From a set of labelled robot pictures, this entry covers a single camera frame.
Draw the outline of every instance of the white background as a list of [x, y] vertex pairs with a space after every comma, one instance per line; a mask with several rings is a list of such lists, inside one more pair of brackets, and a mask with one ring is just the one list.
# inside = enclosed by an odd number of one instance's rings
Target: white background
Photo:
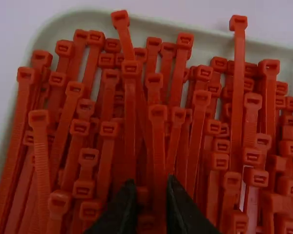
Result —
[[[15, 101], [17, 67], [47, 19], [92, 6], [228, 31], [233, 14], [248, 16], [247, 37], [293, 47], [293, 0], [0, 0], [0, 149]], [[0, 167], [4, 154], [0, 154]]]

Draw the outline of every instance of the white tray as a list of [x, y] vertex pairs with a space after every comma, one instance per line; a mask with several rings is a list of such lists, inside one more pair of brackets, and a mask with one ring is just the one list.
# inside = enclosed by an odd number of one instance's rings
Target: white tray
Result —
[[[206, 64], [213, 56], [224, 57], [233, 60], [234, 43], [233, 32], [222, 33], [217, 31], [206, 31], [196, 27], [177, 25], [175, 22], [167, 22], [162, 19], [146, 19], [130, 14], [130, 33], [134, 47], [145, 47], [146, 39], [149, 36], [159, 37], [163, 41], [176, 42], [180, 32], [194, 34], [194, 45], [191, 59], [187, 67], [191, 65]], [[52, 70], [55, 70], [58, 56], [54, 53], [56, 42], [60, 39], [73, 39], [76, 29], [98, 30], [105, 33], [106, 38], [118, 38], [117, 31], [112, 26], [110, 12], [99, 10], [82, 10], [66, 13], [60, 17], [52, 18], [43, 25], [28, 45], [25, 51], [25, 63], [29, 65], [31, 53], [35, 49], [47, 50], [53, 54]], [[288, 95], [293, 96], [293, 49], [278, 45], [266, 44], [254, 40], [246, 43], [246, 61], [258, 63], [262, 59], [279, 59], [281, 70], [278, 80], [286, 81], [289, 84]], [[83, 76], [85, 59], [80, 72], [80, 79]], [[92, 98], [96, 99], [99, 88], [100, 74], [97, 72], [95, 88]], [[183, 102], [186, 97], [188, 84], [184, 85]], [[3, 137], [8, 144], [9, 137]], [[0, 164], [4, 163], [3, 152], [6, 152], [6, 144], [0, 146]]]

